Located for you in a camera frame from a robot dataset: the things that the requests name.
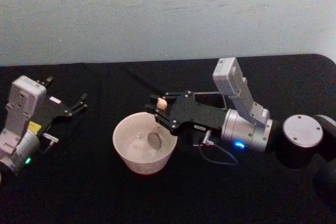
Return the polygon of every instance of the bowl rim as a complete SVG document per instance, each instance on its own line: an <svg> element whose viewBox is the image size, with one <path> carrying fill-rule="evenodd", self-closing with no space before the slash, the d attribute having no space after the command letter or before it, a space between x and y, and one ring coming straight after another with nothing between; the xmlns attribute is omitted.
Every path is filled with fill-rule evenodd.
<svg viewBox="0 0 336 224"><path fill-rule="evenodd" d="M127 160L127 161L130 161L130 162L133 162L133 163L136 163L136 164L153 164L153 163L156 163L156 162L158 162L158 161L161 161L161 160L164 160L167 156L169 156L169 155L171 155L172 154L172 152L174 151L174 149L175 149L175 147L176 147L176 144L177 144L177 136L173 136L172 135L172 141L174 141L174 144L173 144L173 146L172 146L172 150L170 151L170 152L167 152L167 154L166 155L164 155L163 157L161 157L161 158L158 158L158 159L154 159L154 160L152 160L152 161L150 161L150 162L139 162L139 161L134 161L134 160L131 160L131 159L129 159L129 158L127 158L127 157L125 157L124 155L122 155L122 153L120 152L120 150L118 149L118 147L116 146L116 144L115 144L115 134L116 134L116 131L117 131L117 129L118 129L118 127L124 122L124 121L126 121L127 119L129 119L129 118L131 118L131 117L133 117L133 116L138 116L138 115L144 115L144 114L146 114L146 115L152 115L152 114L150 114L150 113L147 113L147 112L138 112L138 113L134 113L134 114L131 114L131 115L129 115L129 116L127 116L126 118L124 118L123 120L121 120L117 125L116 125L116 127L114 128L114 131L113 131L113 136L112 136L112 142L113 142L113 147L114 147L114 149L117 151L117 153L122 157L122 158L124 158L125 160Z"/></svg>

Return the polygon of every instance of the green led light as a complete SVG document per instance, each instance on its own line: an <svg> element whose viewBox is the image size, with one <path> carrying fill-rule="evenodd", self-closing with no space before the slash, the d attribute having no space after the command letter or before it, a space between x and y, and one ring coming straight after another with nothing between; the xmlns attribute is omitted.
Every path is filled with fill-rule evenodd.
<svg viewBox="0 0 336 224"><path fill-rule="evenodd" d="M29 164L31 160L32 160L32 159L31 159L30 157L27 158L27 160L26 160L26 165Z"/></svg>

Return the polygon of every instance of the black fabric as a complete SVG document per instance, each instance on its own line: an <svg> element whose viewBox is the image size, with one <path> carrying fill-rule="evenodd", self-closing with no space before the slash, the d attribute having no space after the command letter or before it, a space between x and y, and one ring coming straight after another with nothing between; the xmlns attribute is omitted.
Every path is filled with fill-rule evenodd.
<svg viewBox="0 0 336 224"><path fill-rule="evenodd" d="M255 101L283 121L292 114L336 118L336 65L318 55L238 59ZM179 143L162 171L129 171L112 146L124 117L151 93L216 91L217 59L0 68L0 125L10 84L55 76L48 89L67 105L88 93L87 111L52 134L60 142L0 188L0 223L336 223L312 177L325 161L282 167L274 153L230 150L238 167L207 163Z"/></svg>

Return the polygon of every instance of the cable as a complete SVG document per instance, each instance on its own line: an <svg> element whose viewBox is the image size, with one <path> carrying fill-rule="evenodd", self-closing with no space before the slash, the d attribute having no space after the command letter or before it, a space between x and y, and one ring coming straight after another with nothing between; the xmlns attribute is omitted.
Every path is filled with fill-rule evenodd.
<svg viewBox="0 0 336 224"><path fill-rule="evenodd" d="M162 93L162 94L164 94L166 92L166 89L158 88L158 85L156 83L152 82L152 80L150 78L147 78L145 75L141 74L138 70L136 70L136 69L134 70L130 66L125 66L123 69L131 77L133 77L135 80L142 83L146 87L150 88L151 90L154 90L155 92Z"/></svg>
<svg viewBox="0 0 336 224"><path fill-rule="evenodd" d="M227 150L223 149L222 147L220 147L219 145L217 144L213 144L214 147L218 148L219 150L221 150L222 152L226 153L229 157L231 157L234 161L234 163L228 163L228 162L220 162L220 161L215 161L215 160L211 160L209 158L207 158L204 153L202 152L202 145L201 143L199 144L198 146L198 150L202 156L202 158L204 158L205 160L207 160L208 162L211 162L211 163L214 163L214 164L217 164L217 165L238 165L239 162L238 160L230 153L228 152Z"/></svg>

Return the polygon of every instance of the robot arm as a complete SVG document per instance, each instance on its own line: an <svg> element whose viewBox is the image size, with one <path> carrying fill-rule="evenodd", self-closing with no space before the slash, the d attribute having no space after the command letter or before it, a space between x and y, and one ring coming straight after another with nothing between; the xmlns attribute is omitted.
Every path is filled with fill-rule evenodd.
<svg viewBox="0 0 336 224"><path fill-rule="evenodd" d="M40 82L21 76L12 83L6 105L8 115L0 134L0 172L17 175L35 152L45 153L58 142L47 133L54 123L70 121L87 107L86 94L70 108L47 96L46 88L52 81L53 77Z"/></svg>
<svg viewBox="0 0 336 224"><path fill-rule="evenodd" d="M293 169L307 166L315 153L321 154L329 163L314 177L314 186L336 211L336 122L324 115L272 120L269 111L253 100L236 58L220 59L213 79L219 93L152 95L146 111L173 135L184 130L204 132L203 141L194 141L194 146L209 144L211 135L253 151L275 151L278 160ZM211 104L224 96L232 100L235 110ZM166 108L158 106L158 98L166 101Z"/></svg>
<svg viewBox="0 0 336 224"><path fill-rule="evenodd" d="M178 135L186 127L194 128L257 152L271 151L274 147L273 133L277 132L279 123L270 119L269 111L253 100L237 59L220 59L213 79L219 93L166 93L162 97L168 103L166 111L156 106L159 96L152 95L146 110L153 113L156 121L173 135ZM205 104L211 104L218 98L225 103L224 96L232 100L235 110Z"/></svg>

